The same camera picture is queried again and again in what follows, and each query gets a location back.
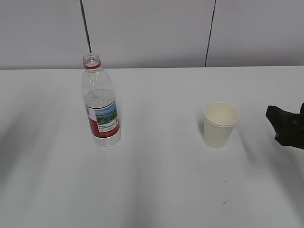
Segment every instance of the white wall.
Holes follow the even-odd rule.
[[[83,0],[105,67],[200,67],[214,0]],[[81,68],[79,0],[2,0],[0,69]]]
[[[86,52],[78,0],[1,0],[1,69],[80,68]]]
[[[214,0],[84,0],[107,67],[202,67]]]
[[[303,0],[217,0],[208,67],[304,64]]]

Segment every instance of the plastic water bottle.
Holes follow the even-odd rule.
[[[111,79],[97,54],[83,56],[83,65],[82,96],[93,138],[99,146],[112,146],[119,141],[121,130]]]

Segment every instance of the cup rim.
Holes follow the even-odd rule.
[[[221,125],[221,124],[213,123],[213,122],[212,122],[211,120],[209,120],[208,117],[206,116],[206,109],[207,109],[210,105],[212,105],[212,104],[222,104],[222,105],[227,105],[227,106],[233,108],[233,110],[237,113],[237,117],[238,117],[237,120],[236,120],[234,123],[229,124],[229,125]],[[204,116],[205,116],[205,120],[207,120],[210,124],[212,124],[212,125],[214,125],[214,126],[217,126],[217,127],[222,127],[222,128],[232,127],[232,126],[234,126],[234,125],[238,122],[238,120],[239,120],[239,113],[238,113],[238,111],[237,111],[233,106],[231,106],[231,105],[229,105],[229,104],[227,104],[227,103],[224,103],[224,102],[212,102],[212,103],[208,104],[208,105],[205,107],[205,109],[204,109]]]

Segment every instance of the white table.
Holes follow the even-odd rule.
[[[82,70],[0,71],[0,227],[302,228],[304,151],[282,147],[268,105],[299,112],[304,67],[111,69],[122,137],[94,144]],[[235,106],[227,145],[199,130]]]

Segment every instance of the white paper cup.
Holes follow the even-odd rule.
[[[238,112],[226,103],[211,103],[204,111],[203,139],[209,147],[221,148],[227,142],[234,125],[239,119]]]

